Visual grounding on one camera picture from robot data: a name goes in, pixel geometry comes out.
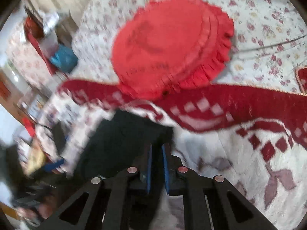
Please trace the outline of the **black pants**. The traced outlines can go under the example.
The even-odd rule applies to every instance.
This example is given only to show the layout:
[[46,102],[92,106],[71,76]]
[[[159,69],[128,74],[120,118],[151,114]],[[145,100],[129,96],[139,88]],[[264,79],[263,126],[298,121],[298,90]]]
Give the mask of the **black pants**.
[[146,146],[167,142],[172,136],[171,127],[117,110],[112,120],[101,121],[90,137],[75,167],[73,178],[84,182],[96,175],[114,177],[141,156]]

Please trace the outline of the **black smartphone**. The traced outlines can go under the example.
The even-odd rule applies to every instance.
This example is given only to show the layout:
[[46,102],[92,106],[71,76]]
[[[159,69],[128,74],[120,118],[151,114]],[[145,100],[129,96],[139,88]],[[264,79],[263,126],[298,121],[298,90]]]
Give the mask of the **black smartphone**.
[[64,147],[66,146],[66,136],[64,134],[64,130],[62,129],[61,122],[57,122],[57,124],[52,127],[51,133],[53,135],[53,141],[57,149],[57,153],[58,155],[61,155]]

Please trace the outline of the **red chair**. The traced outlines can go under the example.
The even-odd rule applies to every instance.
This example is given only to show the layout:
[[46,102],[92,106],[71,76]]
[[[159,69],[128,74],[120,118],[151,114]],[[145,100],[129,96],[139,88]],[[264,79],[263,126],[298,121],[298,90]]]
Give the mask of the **red chair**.
[[55,74],[57,67],[51,64],[50,60],[48,60],[48,58],[43,54],[39,45],[39,41],[44,38],[42,27],[29,16],[26,17],[23,26],[27,40],[31,43],[39,56],[43,59],[50,74]]

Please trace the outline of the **red white floral blanket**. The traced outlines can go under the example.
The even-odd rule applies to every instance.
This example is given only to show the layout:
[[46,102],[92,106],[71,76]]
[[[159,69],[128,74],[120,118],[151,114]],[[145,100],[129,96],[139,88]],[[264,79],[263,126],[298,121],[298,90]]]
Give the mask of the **red white floral blanket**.
[[156,101],[134,99],[116,86],[70,80],[51,96],[35,128],[56,161],[50,128],[61,121],[68,142],[60,172],[71,174],[102,120],[124,110],[174,130],[174,154],[203,176],[223,175],[277,229],[306,229],[306,68],[300,92],[209,85]]

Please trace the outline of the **small floral bed sheet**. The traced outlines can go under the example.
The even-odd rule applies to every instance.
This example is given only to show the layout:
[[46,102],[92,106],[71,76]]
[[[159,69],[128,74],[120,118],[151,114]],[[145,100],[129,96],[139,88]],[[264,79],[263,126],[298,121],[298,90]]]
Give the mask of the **small floral bed sheet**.
[[[78,65],[71,77],[113,84],[112,40],[150,0],[91,0],[73,37]],[[234,21],[230,62],[218,83],[299,92],[295,71],[306,66],[306,24],[289,0],[204,0]]]

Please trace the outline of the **red heart ruffled pillow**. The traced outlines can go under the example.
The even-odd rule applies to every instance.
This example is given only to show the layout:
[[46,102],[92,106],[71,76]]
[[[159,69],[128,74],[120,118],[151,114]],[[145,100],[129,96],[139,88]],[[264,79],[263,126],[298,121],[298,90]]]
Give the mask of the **red heart ruffled pillow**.
[[202,0],[159,0],[141,7],[117,33],[111,62],[119,89],[154,100],[208,85],[229,61],[234,22]]

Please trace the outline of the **blue plastic bag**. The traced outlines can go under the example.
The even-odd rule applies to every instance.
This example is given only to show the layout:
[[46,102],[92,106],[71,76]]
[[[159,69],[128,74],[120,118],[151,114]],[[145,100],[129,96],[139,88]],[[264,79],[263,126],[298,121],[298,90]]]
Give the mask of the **blue plastic bag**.
[[71,73],[78,64],[78,58],[72,49],[59,44],[58,50],[49,58],[50,62],[64,73]]

